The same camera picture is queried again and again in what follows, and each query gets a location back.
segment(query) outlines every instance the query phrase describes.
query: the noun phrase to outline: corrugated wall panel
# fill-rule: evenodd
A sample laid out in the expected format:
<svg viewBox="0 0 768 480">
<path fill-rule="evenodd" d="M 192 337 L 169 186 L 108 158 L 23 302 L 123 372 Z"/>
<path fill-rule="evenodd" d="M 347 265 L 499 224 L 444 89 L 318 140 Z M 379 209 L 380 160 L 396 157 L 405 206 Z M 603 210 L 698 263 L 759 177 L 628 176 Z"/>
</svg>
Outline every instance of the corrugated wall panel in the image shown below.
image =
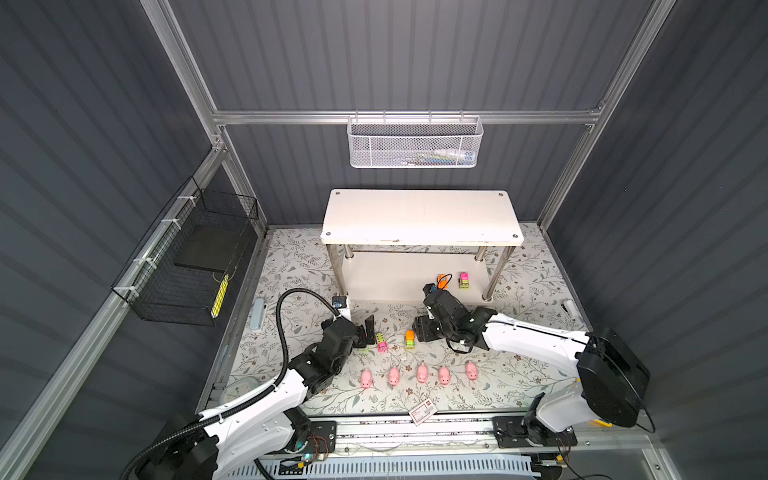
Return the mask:
<svg viewBox="0 0 768 480">
<path fill-rule="evenodd" d="M 210 143 L 138 2 L 2 2 L 0 31 L 5 443 Z M 28 478 L 115 478 L 194 407 L 222 329 L 130 315 Z"/>
<path fill-rule="evenodd" d="M 359 169 L 343 126 L 233 125 L 228 131 L 271 224 L 322 223 L 334 188 L 506 190 L 521 220 L 535 220 L 580 125 L 485 127 L 478 166 Z"/>
<path fill-rule="evenodd" d="M 678 0 L 549 232 L 685 478 L 764 473 L 767 108 L 768 2 Z"/>
<path fill-rule="evenodd" d="M 598 105 L 648 1 L 173 0 L 221 110 Z"/>
</svg>

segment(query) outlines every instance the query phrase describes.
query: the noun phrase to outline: floral patterned mat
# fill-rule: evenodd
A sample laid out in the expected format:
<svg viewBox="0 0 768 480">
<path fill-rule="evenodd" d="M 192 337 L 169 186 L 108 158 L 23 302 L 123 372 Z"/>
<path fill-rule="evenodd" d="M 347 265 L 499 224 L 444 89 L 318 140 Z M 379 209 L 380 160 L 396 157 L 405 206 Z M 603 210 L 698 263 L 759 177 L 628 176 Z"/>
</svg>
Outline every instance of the floral patterned mat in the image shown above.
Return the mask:
<svg viewBox="0 0 768 480">
<path fill-rule="evenodd" d="M 560 304 L 571 299 L 562 275 L 535 223 L 523 223 L 525 242 L 512 254 L 494 293 L 490 307 L 520 320 L 563 329 L 585 329 L 580 319 L 569 319 Z M 229 384 L 245 376 L 266 381 L 280 370 L 282 354 L 275 325 L 275 303 L 284 291 L 303 286 L 330 298 L 336 291 L 325 246 L 319 241 L 320 228 L 275 230 L 266 262 L 259 279 L 257 296 L 267 305 L 264 331 L 243 333 L 230 375 Z M 365 250 L 433 251 L 472 253 L 461 247 L 385 247 L 367 246 Z M 499 249 L 489 249 L 489 271 L 498 260 Z M 514 353 L 473 349 L 459 355 L 443 341 L 419 343 L 405 349 L 405 334 L 413 319 L 424 315 L 423 306 L 353 303 L 353 322 L 362 323 L 374 315 L 376 331 L 389 344 L 388 353 L 378 349 L 353 350 L 344 370 L 327 389 L 302 405 L 309 415 L 359 414 L 369 412 L 406 412 L 422 399 L 430 397 L 445 410 L 486 410 L 527 408 L 540 392 L 563 388 L 575 380 L 553 366 Z M 320 340 L 320 322 L 328 311 L 311 296 L 295 294 L 283 303 L 285 329 L 290 357 L 301 353 L 310 343 Z M 470 381 L 465 364 L 472 361 L 479 370 Z M 416 381 L 421 363 L 429 369 L 429 379 Z M 400 383 L 387 382 L 389 369 L 400 370 Z M 451 381 L 443 386 L 438 370 L 447 366 Z M 363 389 L 360 375 L 364 369 L 373 374 L 373 387 Z"/>
</svg>

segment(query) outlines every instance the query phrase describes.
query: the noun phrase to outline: lower shelf board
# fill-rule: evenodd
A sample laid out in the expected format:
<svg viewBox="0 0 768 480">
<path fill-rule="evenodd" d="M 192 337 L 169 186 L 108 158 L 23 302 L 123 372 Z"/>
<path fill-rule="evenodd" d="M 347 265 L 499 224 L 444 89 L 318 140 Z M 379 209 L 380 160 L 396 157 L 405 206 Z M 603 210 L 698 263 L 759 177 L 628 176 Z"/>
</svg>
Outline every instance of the lower shelf board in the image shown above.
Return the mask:
<svg viewBox="0 0 768 480">
<path fill-rule="evenodd" d="M 465 305 L 482 305 L 488 286 L 485 262 L 471 253 L 355 252 L 342 262 L 344 281 L 353 301 L 422 303 L 422 288 L 439 274 L 452 274 L 447 290 Z M 461 272 L 469 275 L 469 288 L 458 288 Z"/>
</svg>

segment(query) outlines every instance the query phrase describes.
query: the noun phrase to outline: pink pig toy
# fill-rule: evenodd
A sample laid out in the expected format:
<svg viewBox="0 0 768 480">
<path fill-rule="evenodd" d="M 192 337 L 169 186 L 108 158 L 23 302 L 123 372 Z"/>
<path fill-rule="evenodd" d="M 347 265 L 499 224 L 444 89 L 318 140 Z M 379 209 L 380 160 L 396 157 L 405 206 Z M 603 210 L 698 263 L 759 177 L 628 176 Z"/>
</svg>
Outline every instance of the pink pig toy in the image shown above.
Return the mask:
<svg viewBox="0 0 768 480">
<path fill-rule="evenodd" d="M 365 369 L 362 371 L 362 376 L 360 376 L 360 383 L 364 389 L 369 389 L 373 386 L 373 375 L 371 375 L 370 370 Z"/>
<path fill-rule="evenodd" d="M 400 371 L 396 367 L 389 369 L 389 384 L 391 386 L 397 386 L 400 383 Z"/>
<path fill-rule="evenodd" d="M 451 373 L 448 370 L 447 366 L 440 367 L 440 383 L 443 385 L 448 385 L 451 381 Z"/>
<path fill-rule="evenodd" d="M 429 376 L 429 371 L 427 370 L 427 366 L 422 363 L 419 365 L 418 369 L 416 370 L 416 380 L 419 381 L 419 383 L 426 383 L 427 377 Z"/>
<path fill-rule="evenodd" d="M 467 362 L 467 378 L 470 380 L 478 379 L 478 367 L 472 362 Z"/>
</svg>

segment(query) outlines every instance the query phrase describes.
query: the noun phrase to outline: black corrugated hose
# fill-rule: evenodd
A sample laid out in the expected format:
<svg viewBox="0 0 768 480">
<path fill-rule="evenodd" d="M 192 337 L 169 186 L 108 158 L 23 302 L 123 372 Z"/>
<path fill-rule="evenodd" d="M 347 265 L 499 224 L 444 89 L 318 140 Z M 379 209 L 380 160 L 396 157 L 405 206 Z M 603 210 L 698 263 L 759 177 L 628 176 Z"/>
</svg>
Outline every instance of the black corrugated hose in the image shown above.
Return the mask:
<svg viewBox="0 0 768 480">
<path fill-rule="evenodd" d="M 238 406 L 234 406 L 229 410 L 225 410 L 221 413 L 222 418 L 228 418 L 232 415 L 242 412 L 244 409 L 247 409 L 254 403 L 258 402 L 259 400 L 263 399 L 270 393 L 272 393 L 275 388 L 283 381 L 283 378 L 285 378 L 286 373 L 288 372 L 288 345 L 286 344 L 286 336 L 285 332 L 283 331 L 283 320 L 280 317 L 280 308 L 283 306 L 283 301 L 287 296 L 289 296 L 291 293 L 308 293 L 309 295 L 314 296 L 320 302 L 326 306 L 328 310 L 331 311 L 334 317 L 339 317 L 340 313 L 339 310 L 334 308 L 333 305 L 331 305 L 328 300 L 322 298 L 318 293 L 313 292 L 312 290 L 309 290 L 307 288 L 292 288 L 290 290 L 287 290 L 283 295 L 280 295 L 280 298 L 277 299 L 277 304 L 275 306 L 275 320 L 277 324 L 277 335 L 280 337 L 280 348 L 283 351 L 283 366 L 280 368 L 280 374 L 277 376 L 275 381 L 272 383 L 272 385 L 268 386 L 263 392 L 259 393 L 258 395 L 254 396 L 252 399 L 249 399 L 247 402 L 240 403 Z M 162 446 L 166 446 L 169 443 L 173 443 L 178 439 L 182 439 L 183 437 L 196 432 L 199 429 L 202 429 L 204 427 L 207 427 L 208 425 L 212 425 L 219 421 L 219 416 L 216 415 L 214 417 L 211 417 L 209 419 L 205 419 L 201 422 L 190 424 L 186 427 L 184 427 L 181 430 L 178 430 L 174 433 L 171 433 L 169 436 L 165 437 L 162 440 L 159 440 L 152 445 L 149 445 L 147 448 L 142 450 L 141 452 L 137 453 L 136 456 L 134 456 L 130 462 L 128 462 L 127 465 L 125 465 L 125 468 L 123 468 L 123 472 L 120 474 L 119 479 L 120 480 L 127 480 L 128 476 L 131 474 L 131 471 L 133 471 L 134 468 L 136 468 L 136 465 L 141 462 L 141 460 L 149 455 L 150 452 L 152 452 L 155 449 L 158 449 Z"/>
</svg>

